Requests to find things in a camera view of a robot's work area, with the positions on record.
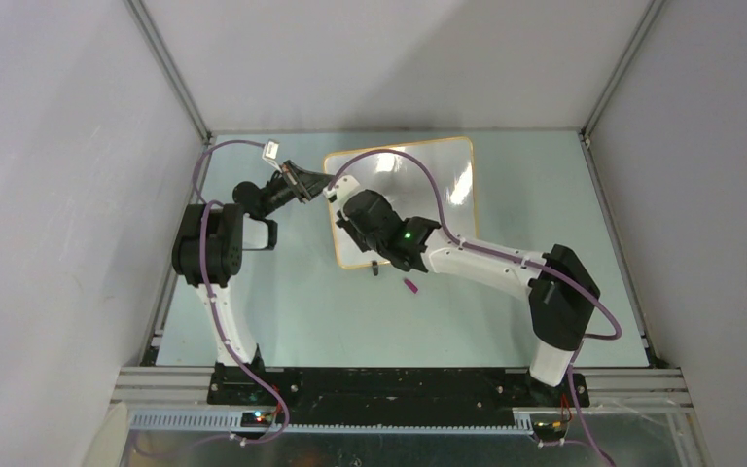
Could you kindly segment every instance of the white wall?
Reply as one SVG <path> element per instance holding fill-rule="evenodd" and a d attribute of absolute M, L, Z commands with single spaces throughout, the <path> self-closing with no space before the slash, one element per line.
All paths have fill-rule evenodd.
<path fill-rule="evenodd" d="M 0 1 L 0 465 L 81 462 L 198 148 L 124 2 Z"/>
<path fill-rule="evenodd" d="M 747 465 L 747 2 L 669 2 L 592 149 L 662 354 Z"/>
<path fill-rule="evenodd" d="M 648 0 L 147 2 L 212 129 L 580 127 Z"/>

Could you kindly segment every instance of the black mounting plate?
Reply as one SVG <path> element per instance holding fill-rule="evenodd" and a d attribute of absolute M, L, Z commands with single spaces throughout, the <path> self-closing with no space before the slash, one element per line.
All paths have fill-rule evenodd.
<path fill-rule="evenodd" d="M 559 407 L 570 400 L 567 379 L 556 388 L 503 368 L 256 368 L 301 424 L 362 426 L 498 426 L 514 424 L 514 407 Z M 580 404 L 586 380 L 574 374 Z M 217 363 L 211 405 L 275 406 L 238 367 Z"/>

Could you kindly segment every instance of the light green tabletop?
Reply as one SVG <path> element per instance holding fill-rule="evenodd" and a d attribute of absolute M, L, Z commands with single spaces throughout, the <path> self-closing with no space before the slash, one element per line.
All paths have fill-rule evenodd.
<path fill-rule="evenodd" d="M 578 366 L 645 367 L 631 305 L 572 131 L 411 131 L 223 135 L 218 142 L 280 143 L 278 158 L 322 170 L 330 153 L 467 136 L 474 145 L 474 189 L 480 238 L 526 250 L 574 249 L 622 324 L 619 341 L 589 341 Z M 260 150 L 228 146 L 214 154 L 202 190 L 232 202 L 233 187 L 263 186 L 270 167 Z M 528 305 L 469 280 L 337 264 L 329 211 L 318 198 L 291 202 L 271 215 L 279 224 L 275 251 L 245 252 L 238 280 L 247 291 L 247 319 L 269 366 L 526 367 L 535 336 Z M 407 277 L 419 288 L 414 295 Z M 167 315 L 158 365 L 212 365 L 216 349 L 205 309 L 180 278 Z M 611 327 L 595 312 L 588 330 Z"/>

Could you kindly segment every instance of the small purple object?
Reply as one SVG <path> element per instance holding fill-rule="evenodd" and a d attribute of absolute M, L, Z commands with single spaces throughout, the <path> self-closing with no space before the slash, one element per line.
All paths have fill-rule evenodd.
<path fill-rule="evenodd" d="M 415 294 L 415 293 L 417 293 L 417 292 L 419 292 L 419 288 L 418 288 L 418 287 L 416 287 L 416 284 L 414 284 L 413 282 L 411 282 L 411 281 L 410 281 L 410 279 L 408 279 L 407 277 L 406 277 L 406 278 L 404 278 L 404 279 L 402 279 L 402 281 L 403 281 L 403 282 L 405 282 L 405 285 L 407 285 L 407 286 L 408 286 L 408 288 L 409 288 L 409 289 L 410 289 L 410 290 L 411 290 L 411 291 L 412 291 L 412 292 L 413 292 L 414 294 Z"/>

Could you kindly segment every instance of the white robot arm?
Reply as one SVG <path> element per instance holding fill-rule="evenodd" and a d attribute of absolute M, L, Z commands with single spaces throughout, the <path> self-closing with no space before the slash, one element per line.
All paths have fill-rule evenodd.
<path fill-rule="evenodd" d="M 233 190 L 234 204 L 210 213 L 206 235 L 206 270 L 216 296 L 214 326 L 218 361 L 236 366 L 229 345 L 245 363 L 257 357 L 257 344 L 244 312 L 231 297 L 231 280 L 238 280 L 243 250 L 272 250 L 276 224 L 267 215 L 293 198 L 307 202 L 324 194 L 338 211 L 337 225 L 362 251 L 374 250 L 401 270 L 453 274 L 494 287 L 528 301 L 538 344 L 530 375 L 558 386 L 574 352 L 579 349 L 593 305 L 563 281 L 549 275 L 558 270 L 581 284 L 596 298 L 599 290 L 569 248 L 555 245 L 549 253 L 524 251 L 454 236 L 430 219 L 401 219 L 381 194 L 363 189 L 350 175 L 328 188 L 331 175 L 308 172 L 284 162 L 263 188 L 243 182 Z M 187 206 L 173 247 L 173 267 L 195 286 L 210 305 L 202 282 L 199 237 L 203 206 Z M 217 325 L 223 328 L 219 333 Z M 228 336 L 222 342 L 220 335 Z"/>
<path fill-rule="evenodd" d="M 593 305 L 541 267 L 569 272 L 599 297 L 573 251 L 559 245 L 551 253 L 524 251 L 453 236 L 429 219 L 403 220 L 385 197 L 364 190 L 350 175 L 326 189 L 325 196 L 338 211 L 337 225 L 362 251 L 376 251 L 398 269 L 457 275 L 528 301 L 538 338 L 530 374 L 549 386 L 560 384 Z"/>

